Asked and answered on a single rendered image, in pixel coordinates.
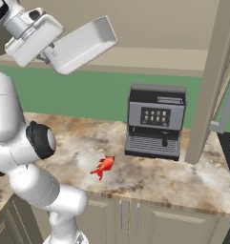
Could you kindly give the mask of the beige wall cabinet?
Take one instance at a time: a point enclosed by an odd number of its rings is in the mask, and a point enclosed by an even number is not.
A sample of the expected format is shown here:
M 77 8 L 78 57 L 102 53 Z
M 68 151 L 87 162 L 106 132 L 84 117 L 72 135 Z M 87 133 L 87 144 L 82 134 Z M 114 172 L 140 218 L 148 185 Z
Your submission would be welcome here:
M 219 1 L 18 0 L 25 10 L 40 8 L 55 18 L 64 36 L 97 18 L 109 17 L 117 44 L 79 69 L 193 74 L 204 69 Z M 17 65 L 5 52 L 11 39 L 0 26 L 0 56 Z

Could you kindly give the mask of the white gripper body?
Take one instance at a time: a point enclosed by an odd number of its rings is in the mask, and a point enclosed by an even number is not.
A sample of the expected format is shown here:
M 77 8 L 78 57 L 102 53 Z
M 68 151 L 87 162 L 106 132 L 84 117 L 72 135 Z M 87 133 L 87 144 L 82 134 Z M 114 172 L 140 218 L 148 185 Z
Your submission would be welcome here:
M 29 65 L 64 30 L 48 14 L 43 14 L 36 21 L 15 16 L 6 29 L 12 34 L 12 39 L 5 45 L 5 51 L 20 67 Z

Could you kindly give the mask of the beige wall cabinet door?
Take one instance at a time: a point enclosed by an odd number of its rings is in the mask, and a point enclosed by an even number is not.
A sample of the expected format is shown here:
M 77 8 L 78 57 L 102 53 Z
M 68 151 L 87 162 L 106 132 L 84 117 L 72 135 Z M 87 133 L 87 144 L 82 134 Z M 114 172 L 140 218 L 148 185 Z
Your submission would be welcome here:
M 220 0 L 184 161 L 199 162 L 230 78 L 230 0 Z

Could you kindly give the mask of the grey coffee machine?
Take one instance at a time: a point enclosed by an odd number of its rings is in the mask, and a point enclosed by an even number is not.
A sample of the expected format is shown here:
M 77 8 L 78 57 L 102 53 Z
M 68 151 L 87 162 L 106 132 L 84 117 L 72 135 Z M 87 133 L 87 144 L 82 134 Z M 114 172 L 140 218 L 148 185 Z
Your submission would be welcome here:
M 127 155 L 179 160 L 186 93 L 183 86 L 130 86 L 124 147 Z

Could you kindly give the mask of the red raw fish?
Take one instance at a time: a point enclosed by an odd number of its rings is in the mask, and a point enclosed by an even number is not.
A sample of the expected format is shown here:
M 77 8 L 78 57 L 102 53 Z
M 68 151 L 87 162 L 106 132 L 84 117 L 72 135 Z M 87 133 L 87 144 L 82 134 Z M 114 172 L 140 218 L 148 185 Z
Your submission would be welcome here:
M 115 162 L 114 156 L 105 156 L 99 160 L 100 164 L 96 167 L 94 171 L 91 171 L 91 174 L 96 173 L 99 179 L 102 179 L 103 173 L 109 171 Z

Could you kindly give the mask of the beige base cupboard door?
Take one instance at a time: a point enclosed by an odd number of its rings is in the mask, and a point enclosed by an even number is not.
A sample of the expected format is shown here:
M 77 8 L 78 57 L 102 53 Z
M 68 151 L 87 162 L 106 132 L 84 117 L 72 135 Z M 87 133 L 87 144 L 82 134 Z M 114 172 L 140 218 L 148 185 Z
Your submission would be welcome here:
M 122 231 L 118 230 L 118 201 L 122 200 Z M 130 202 L 89 197 L 88 207 L 76 218 L 79 230 L 90 244 L 129 244 Z
M 131 205 L 131 244 L 210 244 L 218 219 L 140 203 L 138 233 L 136 203 Z

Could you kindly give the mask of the beige corner cupboard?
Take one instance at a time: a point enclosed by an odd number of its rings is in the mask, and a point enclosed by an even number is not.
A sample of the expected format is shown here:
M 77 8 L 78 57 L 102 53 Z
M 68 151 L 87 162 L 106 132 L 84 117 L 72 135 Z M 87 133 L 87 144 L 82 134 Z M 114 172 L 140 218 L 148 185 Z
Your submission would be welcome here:
M 13 194 L 0 211 L 0 244 L 42 244 L 31 206 Z

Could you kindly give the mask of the white tupperware container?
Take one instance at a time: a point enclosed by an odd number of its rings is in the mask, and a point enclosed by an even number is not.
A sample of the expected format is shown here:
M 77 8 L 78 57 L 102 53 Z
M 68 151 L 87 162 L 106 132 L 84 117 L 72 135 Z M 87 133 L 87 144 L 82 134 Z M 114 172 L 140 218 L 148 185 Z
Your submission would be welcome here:
M 103 16 L 57 40 L 42 55 L 57 73 L 68 75 L 111 49 L 117 41 L 109 17 Z

